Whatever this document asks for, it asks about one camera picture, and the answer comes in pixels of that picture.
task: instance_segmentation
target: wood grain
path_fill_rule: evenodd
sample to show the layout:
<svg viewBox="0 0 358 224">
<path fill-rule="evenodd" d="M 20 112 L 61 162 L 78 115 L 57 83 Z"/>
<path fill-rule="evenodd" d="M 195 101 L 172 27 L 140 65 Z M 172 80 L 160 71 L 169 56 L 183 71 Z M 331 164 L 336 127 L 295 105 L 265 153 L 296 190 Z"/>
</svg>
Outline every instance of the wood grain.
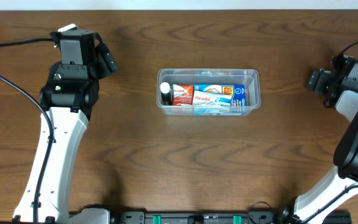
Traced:
<svg viewBox="0 0 358 224">
<path fill-rule="evenodd" d="M 101 34 L 120 71 L 101 80 L 71 210 L 247 210 L 258 200 L 278 207 L 333 165 L 349 123 L 305 84 L 358 40 L 358 11 L 0 12 L 0 42 L 48 37 L 72 22 Z M 348 54 L 358 58 L 358 46 Z M 38 98 L 58 60 L 50 43 L 0 48 L 0 74 Z M 262 105 L 246 117 L 165 116 L 155 103 L 161 68 L 254 68 Z M 0 82 L 0 220 L 24 192 L 39 128 L 37 109 Z M 341 208 L 358 223 L 358 196 Z"/>
</svg>

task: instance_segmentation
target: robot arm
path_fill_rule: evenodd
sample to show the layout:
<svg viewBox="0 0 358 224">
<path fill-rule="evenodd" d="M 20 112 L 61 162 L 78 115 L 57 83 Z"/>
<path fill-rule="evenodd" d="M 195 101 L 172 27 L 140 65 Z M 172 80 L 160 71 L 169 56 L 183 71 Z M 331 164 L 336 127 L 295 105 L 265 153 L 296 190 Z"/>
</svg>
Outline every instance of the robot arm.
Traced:
<svg viewBox="0 0 358 224">
<path fill-rule="evenodd" d="M 55 220 L 56 223 L 68 223 L 68 194 L 78 146 L 88 125 L 88 119 L 82 111 L 72 113 L 70 108 L 52 107 L 47 112 L 55 126 L 55 142 L 49 155 L 40 189 L 39 223 Z M 41 133 L 30 179 L 25 192 L 16 207 L 14 219 L 21 222 L 33 221 L 35 186 L 37 185 L 42 161 L 47 148 L 48 125 L 41 116 Z"/>
<path fill-rule="evenodd" d="M 337 103 L 340 110 L 344 102 L 358 102 L 357 95 L 347 99 L 354 95 L 346 91 L 343 94 L 342 103 Z M 310 191 L 296 198 L 290 223 L 320 224 L 335 208 L 358 194 L 358 112 L 352 117 L 352 110 L 343 111 L 352 123 L 336 148 L 335 166 Z"/>
<path fill-rule="evenodd" d="M 48 124 L 42 116 L 41 133 L 30 179 L 13 216 L 14 223 L 32 223 L 37 206 L 39 223 L 69 223 L 68 195 L 78 146 L 98 100 L 99 80 L 117 70 L 111 52 L 99 34 L 77 30 L 72 24 L 51 33 L 62 61 L 50 67 L 47 83 L 41 89 L 41 107 L 53 126 L 54 141 L 45 168 L 38 205 L 34 192 L 48 144 Z M 94 38 L 100 44 L 94 46 Z M 87 210 L 86 217 L 93 217 Z M 93 220 L 109 220 L 109 213 L 97 210 Z M 77 216 L 73 223 L 92 223 Z"/>
<path fill-rule="evenodd" d="M 350 90 L 344 91 L 335 104 L 335 108 L 352 122 L 358 112 L 358 93 Z"/>
</svg>

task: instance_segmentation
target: plastic bin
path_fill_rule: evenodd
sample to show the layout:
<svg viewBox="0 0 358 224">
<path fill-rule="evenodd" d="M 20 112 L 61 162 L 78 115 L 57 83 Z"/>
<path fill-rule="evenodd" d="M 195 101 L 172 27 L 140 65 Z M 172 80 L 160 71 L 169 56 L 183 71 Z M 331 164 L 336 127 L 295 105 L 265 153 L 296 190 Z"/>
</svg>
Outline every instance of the plastic bin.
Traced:
<svg viewBox="0 0 358 224">
<path fill-rule="evenodd" d="M 162 104 L 160 84 L 215 84 L 246 86 L 245 106 L 166 106 Z M 164 68 L 157 77 L 157 105 L 167 115 L 248 115 L 260 106 L 258 72 L 253 69 L 174 69 Z"/>
</svg>

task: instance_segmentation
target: black cable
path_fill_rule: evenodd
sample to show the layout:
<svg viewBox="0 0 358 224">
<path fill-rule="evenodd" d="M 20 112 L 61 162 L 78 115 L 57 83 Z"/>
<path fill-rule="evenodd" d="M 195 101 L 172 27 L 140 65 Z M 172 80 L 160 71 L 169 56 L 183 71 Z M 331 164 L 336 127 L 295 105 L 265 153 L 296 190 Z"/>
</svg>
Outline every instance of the black cable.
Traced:
<svg viewBox="0 0 358 224">
<path fill-rule="evenodd" d="M 303 221 L 301 224 L 307 224 L 308 222 L 310 222 L 310 220 L 312 220 L 314 217 L 316 217 L 318 214 L 320 214 L 321 212 L 323 212 L 324 210 L 326 210 L 328 207 L 330 207 L 333 203 L 335 203 L 337 200 L 339 200 L 343 195 L 349 193 L 350 190 L 352 189 L 356 189 L 358 188 L 358 184 L 357 185 L 353 185 L 350 187 L 346 187 L 339 195 L 337 195 L 336 197 L 334 197 L 331 201 L 329 201 L 323 208 L 317 209 L 317 212 L 315 212 L 314 214 L 312 214 L 309 218 L 307 218 L 305 221 Z"/>
<path fill-rule="evenodd" d="M 38 177 L 37 186 L 35 187 L 35 194 L 34 194 L 33 222 L 38 223 L 38 204 L 39 204 L 40 189 L 41 189 L 41 184 L 42 184 L 42 179 L 44 177 L 45 169 L 47 167 L 49 154 L 50 154 L 50 151 L 51 151 L 51 148 L 52 148 L 52 143 L 53 143 L 53 140 L 54 140 L 52 122 L 50 121 L 50 118 L 49 118 L 48 114 L 42 109 L 41 105 L 30 94 L 28 94 L 25 90 L 23 90 L 22 88 L 18 87 L 13 82 L 7 80 L 6 78 L 4 78 L 2 76 L 0 76 L 0 80 L 2 80 L 3 82 L 7 83 L 11 87 L 15 88 L 17 91 L 21 92 L 26 97 L 28 97 L 28 99 L 31 102 L 33 102 L 33 104 L 35 106 L 37 106 L 38 109 L 41 111 L 42 115 L 47 120 L 47 124 L 48 124 L 48 127 L 49 127 L 49 137 L 48 137 L 47 151 L 45 153 L 44 161 L 42 162 L 41 171 L 40 171 L 40 175 Z"/>
<path fill-rule="evenodd" d="M 251 212 L 251 209 L 252 209 L 254 206 L 256 206 L 256 205 L 258 205 L 258 204 L 261 204 L 261 203 L 267 205 L 271 210 L 273 210 L 272 207 L 271 207 L 267 202 L 263 202 L 263 201 L 255 202 L 255 203 L 254 203 L 253 205 L 251 205 L 251 207 L 249 207 L 249 209 L 248 209 L 248 220 L 251 221 L 253 224 L 256 224 L 256 222 L 254 221 L 254 217 L 253 217 L 252 215 L 250 215 L 249 213 Z"/>
<path fill-rule="evenodd" d="M 99 33 L 94 33 L 94 34 L 93 34 L 93 38 L 95 38 L 96 40 L 98 40 L 100 44 L 103 44 L 103 39 L 102 39 L 102 37 L 99 35 Z"/>
<path fill-rule="evenodd" d="M 343 53 L 345 53 L 345 51 L 349 50 L 349 48 L 355 46 L 356 44 L 358 44 L 358 41 L 356 41 L 356 42 L 354 42 L 353 44 L 351 44 L 351 45 L 345 47 L 345 49 L 343 49 L 343 50 L 341 51 L 341 53 L 338 54 L 338 58 L 339 58 Z"/>
<path fill-rule="evenodd" d="M 18 41 L 18 42 L 3 43 L 3 44 L 0 44 L 0 47 L 30 44 L 30 43 L 41 42 L 41 41 L 53 41 L 53 40 L 52 40 L 52 38 L 38 38 L 38 39 L 32 39 L 32 40 L 23 40 L 23 41 Z"/>
</svg>

